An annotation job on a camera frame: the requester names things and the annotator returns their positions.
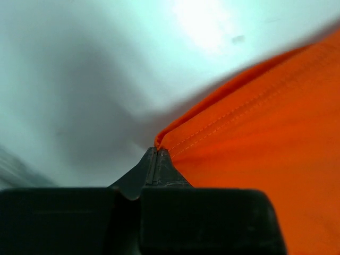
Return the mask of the orange t shirt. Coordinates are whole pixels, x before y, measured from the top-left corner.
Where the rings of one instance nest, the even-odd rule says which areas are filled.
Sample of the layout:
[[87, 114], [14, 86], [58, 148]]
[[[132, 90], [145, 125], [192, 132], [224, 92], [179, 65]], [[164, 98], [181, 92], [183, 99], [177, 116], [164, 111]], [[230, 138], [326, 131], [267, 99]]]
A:
[[339, 254], [339, 32], [229, 80], [155, 146], [195, 187], [263, 191], [289, 254]]

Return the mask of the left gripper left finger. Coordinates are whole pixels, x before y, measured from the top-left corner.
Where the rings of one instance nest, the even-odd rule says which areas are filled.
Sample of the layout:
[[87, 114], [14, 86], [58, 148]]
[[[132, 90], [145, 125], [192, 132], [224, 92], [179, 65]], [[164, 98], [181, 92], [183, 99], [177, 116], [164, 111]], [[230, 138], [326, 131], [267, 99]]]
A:
[[139, 196], [157, 150], [108, 187], [1, 191], [1, 254], [139, 254]]

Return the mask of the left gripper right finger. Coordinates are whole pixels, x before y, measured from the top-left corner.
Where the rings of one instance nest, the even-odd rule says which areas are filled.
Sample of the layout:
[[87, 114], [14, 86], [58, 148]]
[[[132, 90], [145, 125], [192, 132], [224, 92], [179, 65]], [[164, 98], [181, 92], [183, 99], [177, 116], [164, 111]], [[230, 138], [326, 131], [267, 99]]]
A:
[[194, 188], [169, 152], [151, 149], [140, 194], [142, 254], [286, 254], [269, 198], [253, 189]]

